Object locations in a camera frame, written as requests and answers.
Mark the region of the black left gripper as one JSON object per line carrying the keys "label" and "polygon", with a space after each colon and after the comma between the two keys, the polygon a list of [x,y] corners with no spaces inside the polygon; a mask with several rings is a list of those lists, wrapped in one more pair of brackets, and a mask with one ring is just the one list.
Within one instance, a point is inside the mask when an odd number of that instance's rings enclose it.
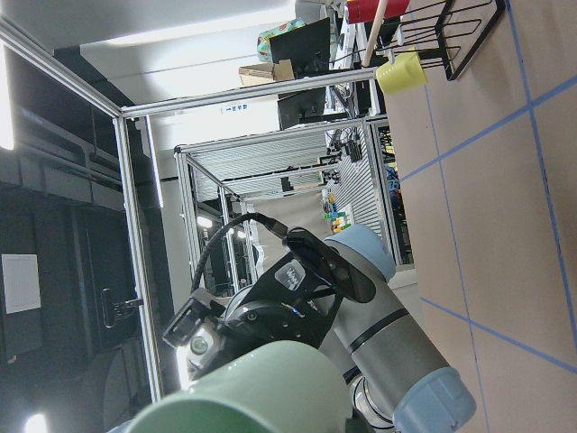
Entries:
{"label": "black left gripper", "polygon": [[287,253],[252,286],[211,314],[187,342],[190,379],[198,379],[271,342],[291,340],[318,348],[343,297]]}

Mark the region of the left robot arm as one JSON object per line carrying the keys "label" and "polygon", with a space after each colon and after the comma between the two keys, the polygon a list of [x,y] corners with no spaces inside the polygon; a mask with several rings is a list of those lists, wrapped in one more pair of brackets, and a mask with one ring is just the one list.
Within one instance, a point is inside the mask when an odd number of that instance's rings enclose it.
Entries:
{"label": "left robot arm", "polygon": [[224,306],[195,302],[190,378],[292,340],[337,365],[372,430],[455,432],[472,418],[475,399],[390,289],[395,263],[370,228],[319,239],[293,227],[281,238],[285,255],[255,284]]}

